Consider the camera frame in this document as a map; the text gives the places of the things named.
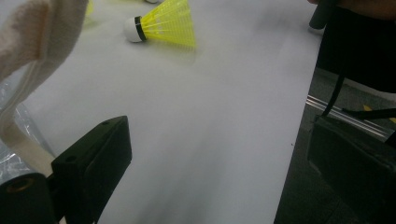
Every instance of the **yellow object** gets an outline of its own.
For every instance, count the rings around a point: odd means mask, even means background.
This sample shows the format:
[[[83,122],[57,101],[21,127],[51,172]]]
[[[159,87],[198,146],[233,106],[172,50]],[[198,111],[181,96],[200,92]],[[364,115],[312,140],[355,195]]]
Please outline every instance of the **yellow object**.
[[[373,109],[370,108],[370,106],[368,106],[368,105],[363,105],[363,110],[364,111],[372,111]],[[396,118],[390,118],[390,121],[392,121],[393,123],[396,123]]]
[[[195,47],[190,6],[187,0],[165,0],[146,16],[126,21],[124,32],[132,42],[158,39]]]
[[[92,0],[89,0],[87,5],[87,10],[85,11],[85,16],[91,15],[92,12],[93,12],[93,2]]]

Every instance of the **white tabletop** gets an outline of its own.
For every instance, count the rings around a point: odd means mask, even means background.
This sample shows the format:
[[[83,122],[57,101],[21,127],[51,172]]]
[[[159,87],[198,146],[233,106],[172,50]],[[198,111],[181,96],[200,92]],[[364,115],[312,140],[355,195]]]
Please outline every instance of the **white tabletop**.
[[[128,116],[134,158],[99,223],[274,222],[318,56],[315,7],[190,5],[196,51],[129,43],[123,22],[155,5],[94,0],[70,57],[24,102],[58,155]]]

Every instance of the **white cloth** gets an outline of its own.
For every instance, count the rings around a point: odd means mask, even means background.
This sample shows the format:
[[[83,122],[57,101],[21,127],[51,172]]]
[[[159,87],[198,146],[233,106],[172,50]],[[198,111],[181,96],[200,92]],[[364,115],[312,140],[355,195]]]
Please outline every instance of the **white cloth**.
[[[78,39],[88,0],[30,0],[16,8],[0,30],[0,82],[29,64],[15,93],[0,111],[0,137],[44,175],[53,157],[24,135],[13,119],[16,106],[66,59]]]

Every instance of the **shuttlecock cork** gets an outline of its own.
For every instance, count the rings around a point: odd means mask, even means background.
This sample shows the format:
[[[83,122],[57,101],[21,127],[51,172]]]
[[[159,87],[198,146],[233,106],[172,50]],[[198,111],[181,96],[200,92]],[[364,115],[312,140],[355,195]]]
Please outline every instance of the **shuttlecock cork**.
[[[187,0],[165,0],[144,17],[124,23],[124,33],[131,42],[158,39],[195,47],[190,6]]]

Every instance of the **human hand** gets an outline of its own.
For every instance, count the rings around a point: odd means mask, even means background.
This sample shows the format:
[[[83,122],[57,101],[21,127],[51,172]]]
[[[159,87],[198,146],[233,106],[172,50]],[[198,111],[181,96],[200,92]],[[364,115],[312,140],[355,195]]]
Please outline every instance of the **human hand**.
[[[317,4],[319,0],[308,0],[308,2]],[[362,16],[384,21],[396,21],[396,0],[340,0],[337,6]]]

